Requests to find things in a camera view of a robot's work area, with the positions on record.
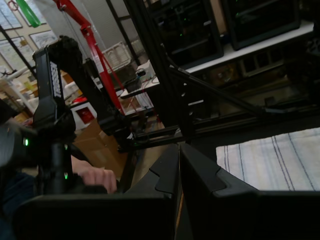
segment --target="white towel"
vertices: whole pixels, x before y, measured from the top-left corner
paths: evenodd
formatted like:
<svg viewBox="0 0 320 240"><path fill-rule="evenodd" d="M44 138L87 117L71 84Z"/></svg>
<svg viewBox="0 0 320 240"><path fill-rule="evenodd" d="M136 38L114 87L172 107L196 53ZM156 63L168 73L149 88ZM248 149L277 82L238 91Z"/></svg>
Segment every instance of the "white towel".
<svg viewBox="0 0 320 240"><path fill-rule="evenodd" d="M216 148L217 164L268 191L320 191L320 128Z"/></svg>

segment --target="poster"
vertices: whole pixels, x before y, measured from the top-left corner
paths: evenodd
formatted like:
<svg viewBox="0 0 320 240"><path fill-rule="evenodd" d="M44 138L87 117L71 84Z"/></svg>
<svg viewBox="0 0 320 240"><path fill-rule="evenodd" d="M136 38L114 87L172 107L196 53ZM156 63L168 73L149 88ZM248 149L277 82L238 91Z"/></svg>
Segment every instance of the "poster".
<svg viewBox="0 0 320 240"><path fill-rule="evenodd" d="M34 3L33 0L25 0L25 2L29 5L29 7L31 8L31 10L34 12L34 14L37 16L37 18L40 20L41 24L46 24L46 19L45 17L41 14L39 8L37 7L37 5ZM22 15L23 19L25 20L25 22L31 26L31 24L29 23L28 19L26 18L26 16L24 15L24 13L21 11L21 9L19 8L19 12Z"/></svg>
<svg viewBox="0 0 320 240"><path fill-rule="evenodd" d="M26 41L23 36L12 38L13 43L18 47L22 55L25 59L30 63L31 66L35 65L33 61L34 51ZM26 65L21 60L19 55L16 53L14 48L10 45L8 40L0 41L0 54L8 63L8 65L12 68L12 70L20 70L24 68Z"/></svg>
<svg viewBox="0 0 320 240"><path fill-rule="evenodd" d="M30 34L29 36L38 49L43 48L58 39L52 30Z"/></svg>
<svg viewBox="0 0 320 240"><path fill-rule="evenodd" d="M22 28L21 23L8 7L5 0L0 0L0 24L4 30Z"/></svg>

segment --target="person's arm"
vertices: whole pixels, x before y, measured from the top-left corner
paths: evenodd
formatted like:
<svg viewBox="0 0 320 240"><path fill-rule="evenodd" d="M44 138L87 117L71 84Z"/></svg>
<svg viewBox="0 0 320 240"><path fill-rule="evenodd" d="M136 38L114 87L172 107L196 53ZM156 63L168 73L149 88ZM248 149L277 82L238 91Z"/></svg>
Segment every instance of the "person's arm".
<svg viewBox="0 0 320 240"><path fill-rule="evenodd" d="M85 185L102 185L110 194L117 190L116 175L113 171L93 167L74 156L71 156L71 161L72 171L82 177Z"/></svg>

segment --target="red metal arm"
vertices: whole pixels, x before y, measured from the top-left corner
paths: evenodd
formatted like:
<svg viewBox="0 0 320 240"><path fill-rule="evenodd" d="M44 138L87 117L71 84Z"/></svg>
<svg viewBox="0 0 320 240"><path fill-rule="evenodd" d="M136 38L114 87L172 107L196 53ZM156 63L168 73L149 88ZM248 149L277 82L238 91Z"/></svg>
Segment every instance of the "red metal arm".
<svg viewBox="0 0 320 240"><path fill-rule="evenodd" d="M98 47L94 33L91 29L91 23L87 21L84 18L84 16L82 16L82 14L77 10L77 8L73 5L73 3L70 0L53 0L53 1L56 3L60 11L66 12L71 18L73 18L81 26L82 35L84 36L84 38L86 39L86 42L89 45L91 55L99 71L102 84L107 90L115 107L122 114L125 114L120 104L120 101L117 97L115 86L112 83L112 79L108 73L106 65L104 64L103 53Z"/></svg>

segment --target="black enclosure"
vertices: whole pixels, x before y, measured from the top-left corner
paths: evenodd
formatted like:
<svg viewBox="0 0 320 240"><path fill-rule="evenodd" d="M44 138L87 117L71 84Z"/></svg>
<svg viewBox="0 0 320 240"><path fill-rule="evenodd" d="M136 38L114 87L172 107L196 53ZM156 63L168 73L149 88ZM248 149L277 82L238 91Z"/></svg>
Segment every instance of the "black enclosure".
<svg viewBox="0 0 320 240"><path fill-rule="evenodd" d="M259 191L190 145L180 149L194 240L318 239L318 191Z"/></svg>
<svg viewBox="0 0 320 240"><path fill-rule="evenodd" d="M41 195L13 217L17 240L173 240L179 190L179 150L170 145L129 191L93 193L75 186L66 194Z"/></svg>
<svg viewBox="0 0 320 240"><path fill-rule="evenodd" d="M180 67L188 69L223 56L209 0L159 0L150 11L167 54Z"/></svg>
<svg viewBox="0 0 320 240"><path fill-rule="evenodd" d="M235 50L300 27L297 0L222 0Z"/></svg>

